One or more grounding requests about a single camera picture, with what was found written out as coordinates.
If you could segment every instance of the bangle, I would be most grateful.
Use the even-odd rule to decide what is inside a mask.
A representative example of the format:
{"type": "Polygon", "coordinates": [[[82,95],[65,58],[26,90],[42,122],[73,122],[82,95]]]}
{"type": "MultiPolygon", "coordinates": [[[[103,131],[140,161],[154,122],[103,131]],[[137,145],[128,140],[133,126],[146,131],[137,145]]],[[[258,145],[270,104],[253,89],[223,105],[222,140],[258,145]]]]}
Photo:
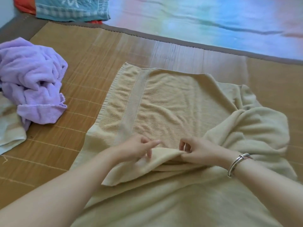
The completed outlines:
{"type": "Polygon", "coordinates": [[[231,164],[231,166],[229,167],[229,170],[227,171],[227,176],[229,178],[232,177],[232,172],[234,171],[234,169],[236,168],[236,166],[242,162],[245,159],[253,159],[250,154],[245,153],[245,154],[241,154],[239,155],[239,157],[237,157],[237,159],[235,161],[233,161],[233,163],[231,164]]]}

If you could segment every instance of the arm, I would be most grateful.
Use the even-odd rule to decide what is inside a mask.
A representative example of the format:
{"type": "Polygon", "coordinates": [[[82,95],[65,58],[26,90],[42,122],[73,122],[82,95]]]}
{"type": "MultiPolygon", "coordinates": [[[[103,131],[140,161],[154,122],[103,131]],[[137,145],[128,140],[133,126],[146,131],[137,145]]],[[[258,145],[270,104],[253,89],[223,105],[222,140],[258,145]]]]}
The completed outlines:
{"type": "Polygon", "coordinates": [[[89,162],[60,175],[0,210],[1,226],[70,226],[115,165],[146,154],[150,158],[151,148],[160,142],[134,135],[125,143],[100,152],[89,162]]]}
{"type": "MultiPolygon", "coordinates": [[[[179,149],[186,151],[181,155],[186,162],[220,166],[226,170],[240,155],[239,152],[195,137],[181,139],[179,149]]],[[[240,162],[233,174],[283,226],[303,226],[303,185],[261,166],[252,159],[240,162]]]]}

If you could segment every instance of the crumpled purple cloth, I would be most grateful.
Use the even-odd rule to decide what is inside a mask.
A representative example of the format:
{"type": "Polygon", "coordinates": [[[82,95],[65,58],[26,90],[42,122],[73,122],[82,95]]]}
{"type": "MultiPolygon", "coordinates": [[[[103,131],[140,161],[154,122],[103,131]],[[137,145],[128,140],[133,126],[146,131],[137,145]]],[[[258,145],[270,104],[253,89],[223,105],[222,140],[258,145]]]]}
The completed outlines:
{"type": "Polygon", "coordinates": [[[25,130],[31,121],[55,123],[67,106],[60,93],[66,61],[54,49],[23,38],[0,44],[3,95],[15,103],[25,130]]]}

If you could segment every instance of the terry cloth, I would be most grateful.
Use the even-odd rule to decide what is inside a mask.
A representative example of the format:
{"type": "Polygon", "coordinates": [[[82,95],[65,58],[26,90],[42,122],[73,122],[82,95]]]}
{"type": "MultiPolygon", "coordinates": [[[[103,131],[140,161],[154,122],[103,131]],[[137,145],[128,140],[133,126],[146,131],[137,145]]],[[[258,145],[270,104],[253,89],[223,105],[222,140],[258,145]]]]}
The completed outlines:
{"type": "Polygon", "coordinates": [[[35,0],[36,17],[54,21],[108,20],[108,0],[35,0]]]}
{"type": "Polygon", "coordinates": [[[59,93],[66,61],[52,48],[17,38],[0,44],[0,81],[5,97],[18,105],[25,130],[31,121],[55,123],[67,106],[59,93]]]}
{"type": "Polygon", "coordinates": [[[0,155],[26,140],[17,107],[0,92],[0,155]]]}
{"type": "Polygon", "coordinates": [[[72,169],[133,133],[163,144],[152,150],[151,160],[113,168],[73,227],[281,226],[225,169],[175,159],[181,137],[204,137],[296,179],[282,157],[289,142],[286,116],[262,107],[247,86],[124,64],[72,169]]]}

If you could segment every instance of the red fabric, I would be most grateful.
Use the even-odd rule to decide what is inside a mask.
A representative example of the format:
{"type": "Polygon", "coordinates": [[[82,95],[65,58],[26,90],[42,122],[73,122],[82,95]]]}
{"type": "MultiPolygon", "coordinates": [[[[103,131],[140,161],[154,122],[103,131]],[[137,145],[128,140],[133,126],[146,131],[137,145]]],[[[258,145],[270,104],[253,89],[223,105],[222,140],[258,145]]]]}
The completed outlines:
{"type": "MultiPolygon", "coordinates": [[[[14,0],[15,7],[21,12],[36,15],[35,0],[14,0]]],[[[101,20],[92,20],[89,23],[102,24],[101,20]]]]}

